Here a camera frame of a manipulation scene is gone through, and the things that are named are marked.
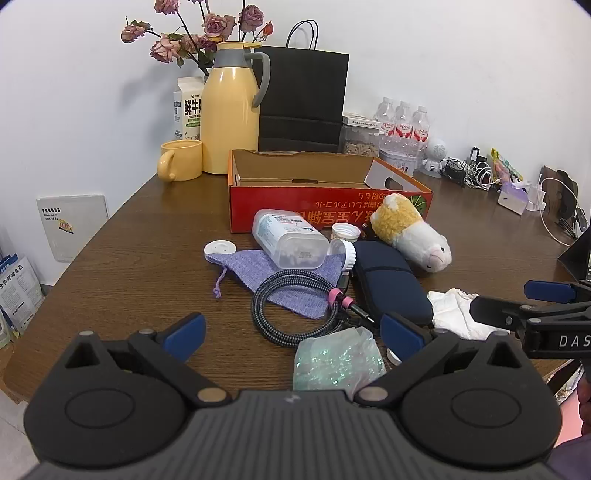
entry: yellow mug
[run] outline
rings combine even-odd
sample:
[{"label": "yellow mug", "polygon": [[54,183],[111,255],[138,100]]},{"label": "yellow mug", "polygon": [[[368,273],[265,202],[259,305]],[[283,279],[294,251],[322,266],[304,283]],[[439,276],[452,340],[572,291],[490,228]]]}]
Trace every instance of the yellow mug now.
[{"label": "yellow mug", "polygon": [[163,143],[158,160],[158,178],[164,181],[196,179],[203,173],[201,140],[174,140]]}]

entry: plush toy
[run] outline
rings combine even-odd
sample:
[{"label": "plush toy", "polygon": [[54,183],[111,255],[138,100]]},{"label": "plush toy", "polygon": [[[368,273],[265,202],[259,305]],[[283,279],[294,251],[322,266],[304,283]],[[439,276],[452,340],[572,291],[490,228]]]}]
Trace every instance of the plush toy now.
[{"label": "plush toy", "polygon": [[422,219],[404,195],[388,195],[372,214],[371,226],[382,241],[428,272],[440,272],[452,262],[447,239]]}]

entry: floor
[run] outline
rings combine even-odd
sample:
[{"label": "floor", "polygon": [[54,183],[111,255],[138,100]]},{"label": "floor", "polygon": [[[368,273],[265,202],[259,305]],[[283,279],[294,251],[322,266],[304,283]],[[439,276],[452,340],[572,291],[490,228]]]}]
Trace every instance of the floor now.
[{"label": "floor", "polygon": [[37,464],[22,426],[27,402],[16,405],[0,390],[0,472],[2,480],[17,480]]}]

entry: yellow thermos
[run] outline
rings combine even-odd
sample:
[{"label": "yellow thermos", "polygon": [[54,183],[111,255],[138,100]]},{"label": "yellow thermos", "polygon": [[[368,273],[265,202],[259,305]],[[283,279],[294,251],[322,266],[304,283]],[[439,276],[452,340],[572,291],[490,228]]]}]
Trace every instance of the yellow thermos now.
[{"label": "yellow thermos", "polygon": [[[268,55],[249,52],[251,47],[258,46],[244,42],[217,45],[215,62],[201,97],[203,171],[227,174],[231,150],[258,148],[259,105],[271,75]],[[251,60],[255,59],[263,64],[260,89],[251,67]]]}]

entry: lavender drawstring pouch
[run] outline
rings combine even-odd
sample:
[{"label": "lavender drawstring pouch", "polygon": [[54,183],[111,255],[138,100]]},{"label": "lavender drawstring pouch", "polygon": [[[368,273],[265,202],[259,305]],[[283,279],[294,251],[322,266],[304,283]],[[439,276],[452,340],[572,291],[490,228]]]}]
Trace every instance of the lavender drawstring pouch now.
[{"label": "lavender drawstring pouch", "polygon": [[[240,250],[233,254],[209,254],[206,255],[206,259],[223,267],[213,289],[213,294],[217,298],[222,296],[220,283],[228,270],[232,270],[240,281],[253,292],[268,277],[280,270],[263,250]],[[324,263],[311,271],[336,286],[344,261],[343,254],[327,255]],[[300,286],[279,288],[269,296],[269,301],[314,320],[322,318],[329,306],[326,294],[313,288]]]}]

